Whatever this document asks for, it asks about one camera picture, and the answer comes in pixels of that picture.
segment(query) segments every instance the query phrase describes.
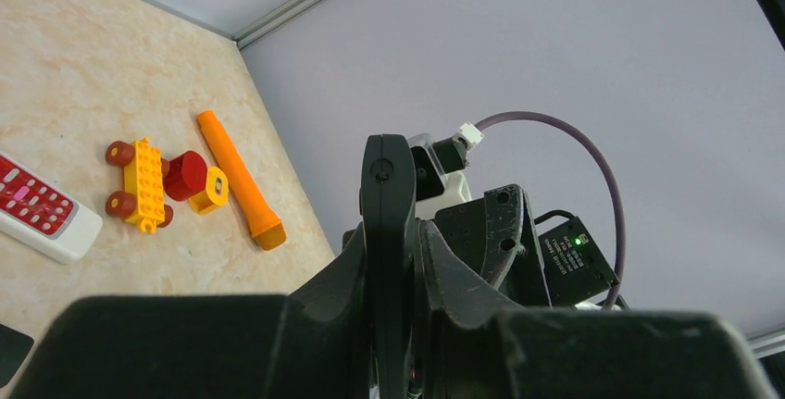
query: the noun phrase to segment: gray cable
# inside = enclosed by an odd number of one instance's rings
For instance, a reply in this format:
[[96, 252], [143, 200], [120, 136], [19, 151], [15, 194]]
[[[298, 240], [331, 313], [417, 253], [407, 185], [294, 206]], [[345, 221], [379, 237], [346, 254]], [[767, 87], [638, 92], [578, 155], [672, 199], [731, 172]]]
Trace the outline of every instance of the gray cable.
[[608, 295], [603, 303], [603, 309], [613, 308], [613, 305], [616, 304], [616, 299], [618, 298], [618, 292], [621, 289], [621, 279], [624, 273], [624, 260], [627, 251], [627, 231], [624, 224], [624, 208], [621, 205], [621, 193], [619, 193], [618, 184], [616, 183], [616, 178], [613, 175], [610, 165], [608, 165], [607, 160], [605, 160], [605, 157], [600, 150], [597, 149], [597, 146], [589, 140], [589, 137], [566, 121], [551, 117], [550, 115], [526, 111], [502, 112], [501, 114], [491, 115], [490, 117], [475, 123], [474, 126], [480, 131], [485, 131], [493, 125], [512, 120], [537, 121], [565, 132], [572, 138], [578, 140], [578, 143], [589, 151], [589, 154], [594, 158], [594, 162], [597, 163], [597, 166], [599, 166], [600, 170], [603, 172], [603, 177], [608, 185], [608, 191], [610, 191], [611, 194], [611, 204], [613, 205], [614, 210], [614, 223], [616, 224], [616, 261], [614, 263], [614, 271], [619, 280], [619, 283], [616, 286], [612, 286], [610, 291], [608, 291]]

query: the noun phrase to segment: cable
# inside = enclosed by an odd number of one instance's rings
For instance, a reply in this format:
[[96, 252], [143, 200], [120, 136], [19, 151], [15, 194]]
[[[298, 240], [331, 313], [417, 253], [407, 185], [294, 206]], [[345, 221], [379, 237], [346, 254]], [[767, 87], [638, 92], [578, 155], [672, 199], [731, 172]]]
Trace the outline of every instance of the cable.
[[611, 309], [613, 305], [616, 304], [618, 292], [621, 289], [621, 280], [624, 273], [624, 260], [627, 251], [627, 231], [624, 224], [624, 208], [621, 205], [621, 194], [619, 193], [618, 184], [610, 165], [608, 165], [607, 160], [605, 160], [603, 154], [600, 153], [600, 150], [597, 149], [597, 146], [595, 146], [594, 143], [589, 140], [589, 137], [584, 135], [583, 132], [578, 130], [578, 128], [572, 126], [566, 121], [551, 117], [550, 115], [526, 111], [502, 112], [501, 114], [491, 115], [490, 117], [475, 123], [474, 126], [480, 131], [485, 131], [491, 126], [501, 122], [513, 120], [537, 121], [549, 126], [553, 126], [560, 131], [565, 132], [567, 135], [578, 140], [578, 143], [583, 145], [583, 147], [589, 151], [589, 154], [592, 156], [592, 158], [594, 158], [594, 162], [597, 163], [597, 166], [599, 166], [600, 170], [603, 172], [605, 183], [607, 183], [608, 191], [611, 195], [611, 204], [613, 205], [614, 210], [614, 223], [616, 225], [616, 261], [614, 263], [614, 271], [618, 276], [619, 284], [611, 287], [603, 303], [603, 309]]
[[567, 220], [572, 220], [573, 218], [575, 218], [575, 215], [573, 215], [571, 212], [565, 211], [564, 209], [554, 209], [553, 211], [548, 211], [545, 214], [542, 214], [541, 216], [535, 218], [534, 224], [539, 225], [540, 223], [543, 223], [544, 221], [548, 221], [554, 217], [563, 217], [566, 218]]

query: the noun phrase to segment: red wheel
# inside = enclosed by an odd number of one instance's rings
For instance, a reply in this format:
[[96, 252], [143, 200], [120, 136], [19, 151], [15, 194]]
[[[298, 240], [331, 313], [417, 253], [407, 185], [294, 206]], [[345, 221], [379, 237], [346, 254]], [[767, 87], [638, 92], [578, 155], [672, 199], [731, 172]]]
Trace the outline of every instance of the red wheel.
[[161, 158], [161, 178], [162, 179], [164, 177], [166, 177], [167, 174], [169, 174], [169, 170], [170, 169], [171, 169], [171, 165], [169, 164], [169, 160], [165, 160], [165, 159]]
[[136, 209], [136, 197], [125, 191], [115, 191], [106, 199], [106, 213], [112, 217], [126, 218]]
[[133, 160], [133, 146], [128, 143], [113, 142], [106, 149], [106, 163], [114, 166], [126, 166]]
[[158, 224], [158, 228], [166, 228], [174, 218], [174, 209], [169, 205], [164, 205], [164, 221]]

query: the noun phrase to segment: red cylinder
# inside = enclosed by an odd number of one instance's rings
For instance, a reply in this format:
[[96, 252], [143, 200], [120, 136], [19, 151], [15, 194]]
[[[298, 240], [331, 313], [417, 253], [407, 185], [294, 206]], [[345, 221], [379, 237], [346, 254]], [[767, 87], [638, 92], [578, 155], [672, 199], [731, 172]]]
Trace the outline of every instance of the red cylinder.
[[172, 200], [182, 202], [202, 192], [207, 181], [207, 163], [194, 151], [185, 151], [169, 160], [169, 173], [164, 177], [164, 191]]

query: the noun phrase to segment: table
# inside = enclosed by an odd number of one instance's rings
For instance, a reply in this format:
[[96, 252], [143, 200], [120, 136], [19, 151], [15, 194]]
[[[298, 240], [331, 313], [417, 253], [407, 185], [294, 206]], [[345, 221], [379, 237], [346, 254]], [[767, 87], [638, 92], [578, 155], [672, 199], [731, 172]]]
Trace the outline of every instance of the table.
[[[0, 151], [104, 217], [87, 256], [62, 266], [0, 234], [0, 323], [38, 341], [93, 294], [290, 292], [333, 259], [235, 44], [139, 0], [0, 0]], [[288, 242], [264, 252], [230, 202], [155, 235], [104, 213], [121, 171], [114, 140], [215, 164], [194, 117], [213, 109]], [[0, 390], [0, 397], [10, 388]]]

